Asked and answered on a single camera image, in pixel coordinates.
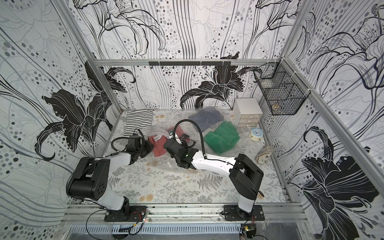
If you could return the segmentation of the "green knit garment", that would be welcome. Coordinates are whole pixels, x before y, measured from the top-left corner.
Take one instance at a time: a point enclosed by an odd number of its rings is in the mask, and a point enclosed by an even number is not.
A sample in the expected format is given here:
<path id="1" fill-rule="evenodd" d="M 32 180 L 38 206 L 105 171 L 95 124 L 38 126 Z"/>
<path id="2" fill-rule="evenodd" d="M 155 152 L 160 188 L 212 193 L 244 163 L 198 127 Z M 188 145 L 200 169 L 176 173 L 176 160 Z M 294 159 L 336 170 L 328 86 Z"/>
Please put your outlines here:
<path id="1" fill-rule="evenodd" d="M 204 136 L 205 143 L 217 155 L 233 149 L 239 139 L 237 128 L 231 122 L 222 122 L 213 132 L 210 131 Z"/>

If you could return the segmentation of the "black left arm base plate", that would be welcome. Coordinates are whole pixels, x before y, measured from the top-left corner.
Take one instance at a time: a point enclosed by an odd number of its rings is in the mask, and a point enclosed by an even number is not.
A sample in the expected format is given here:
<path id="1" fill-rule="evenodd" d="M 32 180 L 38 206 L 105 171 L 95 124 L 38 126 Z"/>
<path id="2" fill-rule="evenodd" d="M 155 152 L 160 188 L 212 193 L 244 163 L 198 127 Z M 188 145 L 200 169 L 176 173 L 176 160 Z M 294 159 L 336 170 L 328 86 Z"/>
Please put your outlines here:
<path id="1" fill-rule="evenodd" d="M 105 222 L 140 222 L 144 219 L 147 206 L 123 207 L 121 210 L 107 210 Z"/>

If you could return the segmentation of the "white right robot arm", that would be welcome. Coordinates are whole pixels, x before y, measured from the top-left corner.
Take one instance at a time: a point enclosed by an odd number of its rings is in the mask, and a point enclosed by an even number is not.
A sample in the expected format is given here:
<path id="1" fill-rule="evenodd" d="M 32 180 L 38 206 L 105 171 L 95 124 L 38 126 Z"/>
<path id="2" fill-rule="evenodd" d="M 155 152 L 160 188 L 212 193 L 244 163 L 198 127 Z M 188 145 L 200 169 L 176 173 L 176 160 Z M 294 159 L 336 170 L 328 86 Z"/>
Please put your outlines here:
<path id="1" fill-rule="evenodd" d="M 239 154 L 237 157 L 210 155 L 204 150 L 182 146 L 175 139 L 167 140 L 164 149 L 176 160 L 180 168 L 205 170 L 229 177 L 240 194 L 239 211 L 248 215 L 252 212 L 264 172 L 246 155 Z"/>

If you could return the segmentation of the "clear plastic vacuum bag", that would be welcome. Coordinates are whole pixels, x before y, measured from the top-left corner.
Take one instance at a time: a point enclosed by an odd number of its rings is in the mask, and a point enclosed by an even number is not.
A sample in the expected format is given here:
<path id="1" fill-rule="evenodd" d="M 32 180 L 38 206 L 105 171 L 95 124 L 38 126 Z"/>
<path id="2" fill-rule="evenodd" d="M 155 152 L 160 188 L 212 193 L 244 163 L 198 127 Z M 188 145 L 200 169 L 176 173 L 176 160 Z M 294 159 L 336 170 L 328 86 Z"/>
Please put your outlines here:
<path id="1" fill-rule="evenodd" d="M 174 128 L 172 137 L 169 139 L 175 139 L 177 141 L 177 138 L 175 136 L 177 127 L 180 127 L 181 123 L 190 123 L 194 125 L 197 128 L 197 132 L 199 133 L 199 140 L 195 141 L 191 139 L 188 144 L 181 143 L 180 145 L 186 146 L 187 148 L 194 148 L 198 150 L 205 150 L 205 144 L 204 144 L 204 137 L 203 132 L 199 128 L 199 126 L 190 119 L 183 119 L 178 122 L 175 122 L 174 117 L 179 113 L 179 111 L 154 111 L 154 117 L 153 117 L 153 123 L 152 126 L 159 126 L 161 128 L 167 129 L 167 128 Z M 146 134 L 149 136 L 149 130 L 151 127 L 145 128 Z M 153 151 L 145 157 L 145 160 L 147 161 L 147 165 L 150 167 L 155 168 L 156 170 L 161 170 L 165 172 L 172 172 L 172 173 L 178 173 L 178 174 L 198 174 L 199 170 L 193 170 L 193 169 L 183 169 L 177 166 L 176 160 L 171 158 L 170 154 L 167 152 L 163 154 L 160 157 L 155 157 Z"/>

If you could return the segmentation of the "black white striped tank top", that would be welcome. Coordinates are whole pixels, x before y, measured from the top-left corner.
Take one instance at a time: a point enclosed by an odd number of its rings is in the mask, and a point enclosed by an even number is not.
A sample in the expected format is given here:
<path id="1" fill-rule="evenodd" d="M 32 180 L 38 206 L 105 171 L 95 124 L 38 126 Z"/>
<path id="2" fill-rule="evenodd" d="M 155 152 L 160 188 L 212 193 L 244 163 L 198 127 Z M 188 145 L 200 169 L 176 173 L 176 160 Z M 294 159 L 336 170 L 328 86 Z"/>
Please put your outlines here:
<path id="1" fill-rule="evenodd" d="M 124 136 L 134 134 L 136 129 L 151 127 L 153 123 L 153 110 L 134 110 L 126 113 L 126 123 L 124 126 Z"/>

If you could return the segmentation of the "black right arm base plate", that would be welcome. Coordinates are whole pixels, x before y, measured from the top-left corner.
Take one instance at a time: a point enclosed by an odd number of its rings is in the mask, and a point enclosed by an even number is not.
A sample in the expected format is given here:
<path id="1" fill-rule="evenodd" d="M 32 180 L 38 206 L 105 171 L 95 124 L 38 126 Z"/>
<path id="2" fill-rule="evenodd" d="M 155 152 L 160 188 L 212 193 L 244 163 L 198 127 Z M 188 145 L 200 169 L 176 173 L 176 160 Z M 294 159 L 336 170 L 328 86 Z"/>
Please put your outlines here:
<path id="1" fill-rule="evenodd" d="M 241 210 L 237 205 L 224 205 L 224 210 L 221 211 L 228 222 L 236 221 L 264 221 L 265 215 L 261 205 L 254 205 L 250 213 Z"/>

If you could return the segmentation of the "red garment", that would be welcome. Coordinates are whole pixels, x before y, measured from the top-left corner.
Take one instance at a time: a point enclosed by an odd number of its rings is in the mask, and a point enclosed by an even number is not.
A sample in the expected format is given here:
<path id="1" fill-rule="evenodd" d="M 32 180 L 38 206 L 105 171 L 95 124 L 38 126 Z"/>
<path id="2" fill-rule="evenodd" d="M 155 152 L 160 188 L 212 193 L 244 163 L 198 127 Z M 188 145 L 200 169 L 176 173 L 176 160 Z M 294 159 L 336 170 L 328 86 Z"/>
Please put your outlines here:
<path id="1" fill-rule="evenodd" d="M 153 146 L 155 157 L 160 157 L 167 153 L 164 149 L 165 142 L 172 137 L 174 128 L 161 128 L 159 126 L 151 126 L 149 130 L 149 142 Z M 177 127 L 175 136 L 179 144 L 188 144 L 190 142 L 189 135 L 185 134 L 181 127 Z"/>

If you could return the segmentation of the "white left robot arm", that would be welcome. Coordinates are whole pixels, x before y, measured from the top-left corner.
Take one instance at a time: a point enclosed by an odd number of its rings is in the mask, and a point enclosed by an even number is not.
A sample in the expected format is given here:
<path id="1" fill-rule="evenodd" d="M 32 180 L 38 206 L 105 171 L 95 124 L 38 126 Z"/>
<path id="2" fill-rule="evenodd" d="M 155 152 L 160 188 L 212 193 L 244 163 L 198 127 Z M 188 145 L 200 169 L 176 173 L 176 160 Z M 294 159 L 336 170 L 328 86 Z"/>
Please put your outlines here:
<path id="1" fill-rule="evenodd" d="M 144 136 L 134 134 L 112 140 L 114 152 L 104 157 L 83 157 L 69 177 L 66 192 L 69 197 L 96 203 L 111 213 L 130 213 L 129 200 L 108 187 L 110 171 L 135 163 L 153 149 Z"/>

